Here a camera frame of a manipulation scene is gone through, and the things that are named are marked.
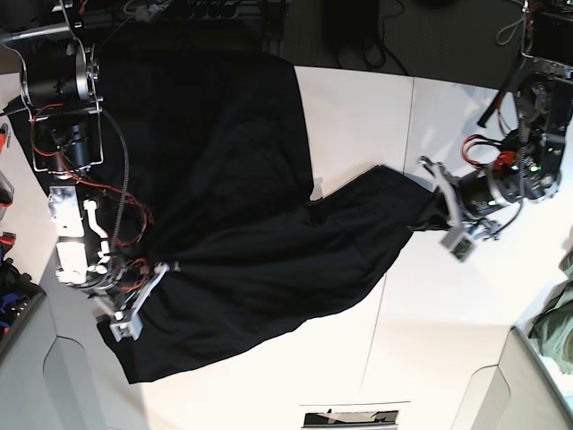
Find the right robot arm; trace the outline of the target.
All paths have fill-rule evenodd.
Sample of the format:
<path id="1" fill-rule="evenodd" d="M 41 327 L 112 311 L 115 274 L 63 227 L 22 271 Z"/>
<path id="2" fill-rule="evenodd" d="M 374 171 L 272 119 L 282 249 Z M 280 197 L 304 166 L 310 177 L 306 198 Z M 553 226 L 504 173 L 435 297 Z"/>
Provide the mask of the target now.
<path id="1" fill-rule="evenodd" d="M 98 94 L 96 49 L 82 38 L 82 1 L 4 1 L 1 43 L 21 61 L 21 101 L 30 121 L 35 171 L 54 178 L 48 206 L 56 226 L 57 280 L 87 294 L 117 340 L 141 334 L 141 308 L 168 262 L 132 258 L 120 238 L 127 183 L 90 178 L 104 161 L 101 126 L 110 119 Z"/>

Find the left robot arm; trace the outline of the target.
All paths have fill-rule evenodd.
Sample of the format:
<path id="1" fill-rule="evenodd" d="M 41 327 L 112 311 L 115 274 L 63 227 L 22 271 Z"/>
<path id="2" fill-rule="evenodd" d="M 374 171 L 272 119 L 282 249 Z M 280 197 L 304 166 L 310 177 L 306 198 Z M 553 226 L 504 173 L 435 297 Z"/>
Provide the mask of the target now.
<path id="1" fill-rule="evenodd" d="M 473 170 L 463 177 L 420 159 L 436 189 L 414 231 L 497 238 L 504 227 L 491 214 L 525 201 L 541 202 L 559 189 L 572 118 L 572 3 L 525 1 L 522 11 L 516 61 L 478 121 L 484 127 L 491 116 L 498 117 L 502 136 L 466 137 L 461 156 Z"/>

